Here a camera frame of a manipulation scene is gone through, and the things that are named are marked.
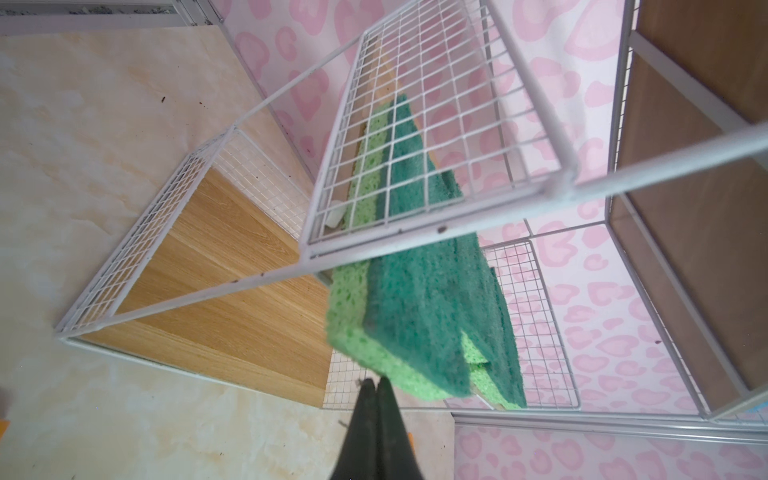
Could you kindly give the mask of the green scouring pad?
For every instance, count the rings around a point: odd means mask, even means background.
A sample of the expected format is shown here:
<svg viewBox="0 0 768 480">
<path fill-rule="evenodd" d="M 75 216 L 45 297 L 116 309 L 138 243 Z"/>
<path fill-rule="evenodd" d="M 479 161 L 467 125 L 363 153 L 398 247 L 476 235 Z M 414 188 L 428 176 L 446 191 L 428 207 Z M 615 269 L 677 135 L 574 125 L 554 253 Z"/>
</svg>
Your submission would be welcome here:
<svg viewBox="0 0 768 480">
<path fill-rule="evenodd" d="M 378 106 L 358 146 L 344 224 L 362 227 L 459 199 L 462 191 L 453 173 L 438 171 L 423 149 L 405 96 Z M 471 382 L 465 397 L 479 394 L 506 409 L 520 409 L 526 406 L 524 382 L 507 302 L 479 249 L 486 265 L 477 270 L 482 279 L 471 285 L 470 316 L 462 330 Z"/>
<path fill-rule="evenodd" d="M 342 265 L 326 332 L 337 351 L 423 400 L 471 393 L 462 330 L 486 264 L 474 236 Z"/>
</svg>

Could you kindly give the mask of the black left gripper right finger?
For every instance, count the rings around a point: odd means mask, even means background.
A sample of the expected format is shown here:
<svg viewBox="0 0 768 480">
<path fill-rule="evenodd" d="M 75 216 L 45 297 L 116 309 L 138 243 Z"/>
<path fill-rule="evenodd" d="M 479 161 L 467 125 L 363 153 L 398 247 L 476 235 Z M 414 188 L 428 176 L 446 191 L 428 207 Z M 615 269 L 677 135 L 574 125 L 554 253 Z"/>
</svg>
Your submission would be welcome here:
<svg viewBox="0 0 768 480">
<path fill-rule="evenodd" d="M 382 377 L 376 390 L 377 475 L 384 480 L 422 480 L 408 432 L 390 380 Z"/>
</svg>

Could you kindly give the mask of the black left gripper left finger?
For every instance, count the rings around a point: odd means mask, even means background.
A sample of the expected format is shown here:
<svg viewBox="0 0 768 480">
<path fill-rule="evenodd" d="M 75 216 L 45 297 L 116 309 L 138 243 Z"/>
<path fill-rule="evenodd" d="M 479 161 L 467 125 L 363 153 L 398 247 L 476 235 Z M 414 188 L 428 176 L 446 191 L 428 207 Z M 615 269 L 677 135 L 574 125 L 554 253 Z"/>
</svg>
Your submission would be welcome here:
<svg viewBox="0 0 768 480">
<path fill-rule="evenodd" d="M 365 379 L 330 479 L 377 479 L 377 442 L 376 385 L 372 379 Z"/>
</svg>

